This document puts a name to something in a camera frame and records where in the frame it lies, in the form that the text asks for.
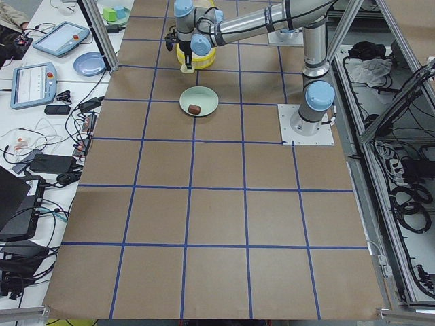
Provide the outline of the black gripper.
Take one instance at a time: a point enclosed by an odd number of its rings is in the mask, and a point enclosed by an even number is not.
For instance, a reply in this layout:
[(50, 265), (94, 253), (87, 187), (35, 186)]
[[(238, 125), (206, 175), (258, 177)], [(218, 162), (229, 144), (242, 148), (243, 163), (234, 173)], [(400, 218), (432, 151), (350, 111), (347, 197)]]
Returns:
[(168, 51), (173, 50), (173, 46), (178, 44), (180, 50), (184, 53), (184, 68), (191, 69), (192, 68), (192, 50), (190, 47), (189, 41), (182, 41), (177, 34), (175, 29), (171, 29), (164, 38), (166, 49)]

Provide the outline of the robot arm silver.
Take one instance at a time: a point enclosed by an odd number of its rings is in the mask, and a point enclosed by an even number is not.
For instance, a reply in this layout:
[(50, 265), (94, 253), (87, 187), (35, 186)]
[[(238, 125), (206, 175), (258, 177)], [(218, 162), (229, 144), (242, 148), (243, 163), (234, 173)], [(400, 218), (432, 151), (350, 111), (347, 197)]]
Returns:
[(327, 14), (333, 1), (282, 1), (261, 10), (224, 18), (222, 10), (198, 7), (192, 1), (174, 2), (175, 26), (165, 37), (167, 50), (177, 44), (184, 53), (184, 68), (193, 70), (192, 55), (206, 56), (212, 48), (277, 31), (302, 29), (304, 85), (325, 77), (327, 59)]

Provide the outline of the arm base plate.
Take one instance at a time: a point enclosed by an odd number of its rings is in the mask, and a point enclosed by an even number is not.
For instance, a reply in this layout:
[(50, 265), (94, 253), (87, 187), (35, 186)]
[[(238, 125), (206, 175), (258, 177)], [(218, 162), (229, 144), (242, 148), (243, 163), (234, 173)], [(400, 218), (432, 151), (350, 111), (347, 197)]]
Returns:
[(320, 122), (306, 122), (299, 115), (299, 104), (278, 104), (278, 118), (283, 145), (334, 146), (327, 113)]
[(271, 46), (302, 47), (304, 45), (302, 29), (270, 32), (268, 33), (268, 44)]

